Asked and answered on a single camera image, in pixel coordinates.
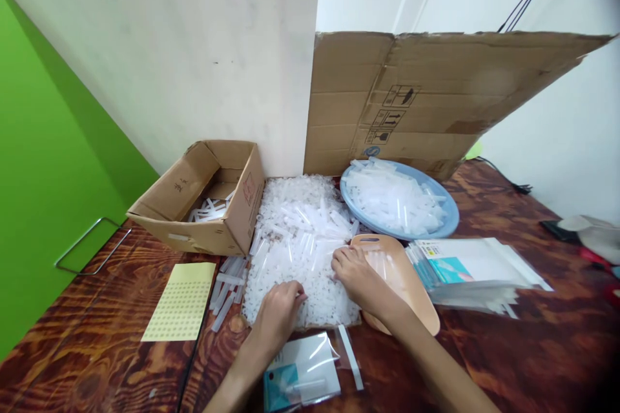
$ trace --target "open cardboard box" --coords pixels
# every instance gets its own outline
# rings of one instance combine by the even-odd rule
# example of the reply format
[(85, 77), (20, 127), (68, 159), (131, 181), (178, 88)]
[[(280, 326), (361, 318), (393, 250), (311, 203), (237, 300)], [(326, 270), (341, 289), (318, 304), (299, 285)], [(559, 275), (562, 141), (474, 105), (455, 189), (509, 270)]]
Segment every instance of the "open cardboard box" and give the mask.
[(304, 173), (377, 156), (445, 181), (483, 133), (612, 38), (317, 34)]
[[(131, 206), (127, 216), (174, 250), (244, 256), (264, 187), (255, 143), (199, 141)], [(233, 190), (221, 219), (187, 222), (203, 198), (225, 199)]]

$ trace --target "white board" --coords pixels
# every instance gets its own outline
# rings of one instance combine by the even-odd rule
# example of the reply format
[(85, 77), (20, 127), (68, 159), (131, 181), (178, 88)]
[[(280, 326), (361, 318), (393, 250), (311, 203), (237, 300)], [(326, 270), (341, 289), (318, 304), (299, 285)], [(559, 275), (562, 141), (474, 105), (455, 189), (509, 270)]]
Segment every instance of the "white board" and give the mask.
[(317, 0), (17, 0), (147, 161), (201, 139), (304, 166)]

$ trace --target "wood grain surface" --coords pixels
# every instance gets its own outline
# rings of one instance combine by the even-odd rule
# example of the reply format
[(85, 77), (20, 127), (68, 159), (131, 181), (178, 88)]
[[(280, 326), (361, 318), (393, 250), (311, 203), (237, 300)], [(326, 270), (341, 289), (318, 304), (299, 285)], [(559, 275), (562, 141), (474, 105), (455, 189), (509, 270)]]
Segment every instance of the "wood grain surface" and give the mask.
[[(557, 216), (516, 193), (487, 165), (470, 161), (445, 184), (460, 210), (454, 237), (496, 237), (513, 246), (555, 292), (520, 291), (519, 320), (480, 312), (439, 309), (437, 339), (503, 412), (581, 412), (620, 344), (619, 314), (602, 298), (614, 278), (556, 241), (540, 224)], [(200, 413), (247, 335), (233, 307), (220, 333), (200, 336), (181, 411)], [(303, 411), (436, 411), (415, 366), (392, 337), (366, 323), (349, 328), (364, 391), (339, 371), (343, 394)], [(262, 411), (262, 384), (248, 411)]]
[(1, 412), (178, 410), (196, 342), (140, 339), (173, 266), (220, 258), (174, 252), (126, 226), (133, 231), (102, 271), (76, 277), (0, 366)]
[[(620, 316), (602, 298), (614, 278), (554, 240), (538, 221), (556, 216), (488, 166), (466, 163), (446, 188), (461, 214), (455, 237), (497, 237), (555, 292), (520, 292), (519, 320), (440, 308), (437, 339), (503, 412), (586, 410), (620, 344)], [(208, 313), (197, 343), (140, 343), (172, 267), (194, 261), (220, 257), (173, 252), (135, 227), (102, 272), (77, 277), (0, 366), (0, 412), (200, 413), (250, 331), (240, 305), (217, 334)], [(342, 395), (303, 411), (437, 409), (398, 342), (365, 323), (349, 333), (364, 390), (340, 369)], [(247, 410), (262, 411), (262, 401), (259, 383)]]

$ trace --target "blue bowl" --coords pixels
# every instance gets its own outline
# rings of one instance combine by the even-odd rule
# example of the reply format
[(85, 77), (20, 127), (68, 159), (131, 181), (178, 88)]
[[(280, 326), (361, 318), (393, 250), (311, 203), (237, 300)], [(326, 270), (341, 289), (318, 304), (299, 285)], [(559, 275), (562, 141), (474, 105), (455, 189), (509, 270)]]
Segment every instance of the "blue bowl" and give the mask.
[(349, 196), (349, 192), (347, 191), (346, 177), (349, 175), (349, 171), (354, 169), (353, 166), (349, 166), (347, 170), (342, 174), (342, 178), (340, 179), (340, 192), (342, 193), (342, 198), (351, 210), (353, 216), (355, 216), (360, 221), (360, 223), (368, 227), (368, 229), (371, 229), (375, 232), (380, 232), (381, 234), (387, 234), (388, 236), (392, 236), (404, 241), (410, 242), (417, 239), (444, 239), (445, 237), (450, 237), (459, 225), (459, 208), (457, 207), (456, 202), (448, 193), (448, 191), (444, 189), (444, 187), (432, 177), (427, 176), (426, 174), (418, 171), (415, 168), (403, 165), (402, 163), (396, 163), (395, 161), (382, 161), (395, 165), (397, 172), (406, 174), (407, 176), (411, 176), (413, 179), (418, 181), (419, 184), (426, 183), (436, 196), (446, 197), (446, 201), (441, 204), (441, 207), (444, 209), (444, 211), (448, 213), (448, 215), (443, 219), (444, 225), (430, 234), (416, 236), (414, 234), (405, 235), (403, 233), (390, 230), (385, 226), (381, 225), (380, 223), (377, 223), (374, 220), (370, 219), (359, 208), (357, 208), (357, 206), (353, 204), (351, 197)]

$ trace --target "clear plastic bag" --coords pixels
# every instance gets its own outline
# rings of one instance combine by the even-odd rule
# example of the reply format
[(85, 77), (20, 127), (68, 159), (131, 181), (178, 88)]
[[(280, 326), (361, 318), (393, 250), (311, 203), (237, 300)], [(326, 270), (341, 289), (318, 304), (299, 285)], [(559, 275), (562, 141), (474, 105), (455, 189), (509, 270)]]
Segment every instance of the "clear plastic bag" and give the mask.
[(553, 289), (512, 247), (497, 239), (420, 240), (406, 249), (432, 302), (517, 319), (517, 289)]
[(345, 326), (287, 342), (263, 375), (265, 411), (290, 412), (341, 395), (342, 370), (364, 389)]

